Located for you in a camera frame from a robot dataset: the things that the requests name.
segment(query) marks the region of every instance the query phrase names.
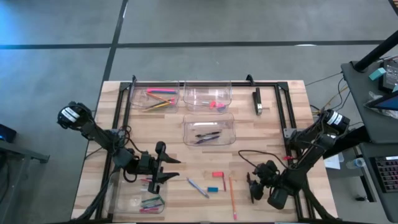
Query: black desk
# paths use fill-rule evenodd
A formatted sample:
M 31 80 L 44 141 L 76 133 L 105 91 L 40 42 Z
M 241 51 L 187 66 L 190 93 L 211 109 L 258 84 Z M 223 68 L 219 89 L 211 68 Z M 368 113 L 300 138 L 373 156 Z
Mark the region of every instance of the black desk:
M 359 144 L 363 159 L 366 162 L 369 173 L 376 188 L 376 192 L 379 195 L 381 205 L 383 206 L 384 212 L 387 215 L 390 222 L 398 222 L 398 192 L 397 193 L 384 193 L 381 189 L 377 176 L 372 168 L 370 157 L 378 156 L 396 156 L 398 155 L 398 144 L 372 144 L 372 143 L 361 143 Z
M 369 75 L 377 68 L 379 68 L 379 63 L 373 63 L 367 72 L 359 73 L 350 63 L 341 65 L 343 76 L 351 90 L 370 140 L 378 144 L 398 143 L 398 119 L 381 115 L 363 106 L 368 101 L 369 91 L 378 95 L 386 94 L 377 89 L 378 81 L 369 79 Z

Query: red eraser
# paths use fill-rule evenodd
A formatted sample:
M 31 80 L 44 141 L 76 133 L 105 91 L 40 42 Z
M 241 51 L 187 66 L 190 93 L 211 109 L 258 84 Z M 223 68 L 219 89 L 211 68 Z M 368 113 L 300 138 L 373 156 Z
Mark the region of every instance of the red eraser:
M 224 172 L 219 171 L 219 172 L 213 172 L 213 177 L 223 177 L 224 176 Z

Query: paper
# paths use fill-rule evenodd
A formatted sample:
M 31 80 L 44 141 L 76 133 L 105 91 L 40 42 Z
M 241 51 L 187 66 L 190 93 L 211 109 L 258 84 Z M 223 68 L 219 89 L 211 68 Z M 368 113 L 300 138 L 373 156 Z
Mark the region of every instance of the paper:
M 338 155 L 331 156 L 325 160 L 325 167 L 331 169 L 340 169 L 340 161 Z

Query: blue eraser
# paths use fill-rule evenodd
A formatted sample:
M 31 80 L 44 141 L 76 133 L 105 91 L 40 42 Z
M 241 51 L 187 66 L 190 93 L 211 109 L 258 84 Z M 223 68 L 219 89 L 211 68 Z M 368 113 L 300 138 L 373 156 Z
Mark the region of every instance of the blue eraser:
M 386 74 L 386 70 L 384 68 L 378 68 L 372 74 L 370 74 L 369 78 L 374 81 L 375 79 L 379 78 L 380 76 Z
M 218 192 L 218 187 L 207 187 L 207 192 Z

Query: computer monitor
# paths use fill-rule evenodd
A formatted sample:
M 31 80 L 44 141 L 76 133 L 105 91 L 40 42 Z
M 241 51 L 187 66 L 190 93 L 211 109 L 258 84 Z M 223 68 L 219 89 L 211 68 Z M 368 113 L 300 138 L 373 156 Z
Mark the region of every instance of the computer monitor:
M 398 91 L 366 103 L 370 108 L 398 111 Z

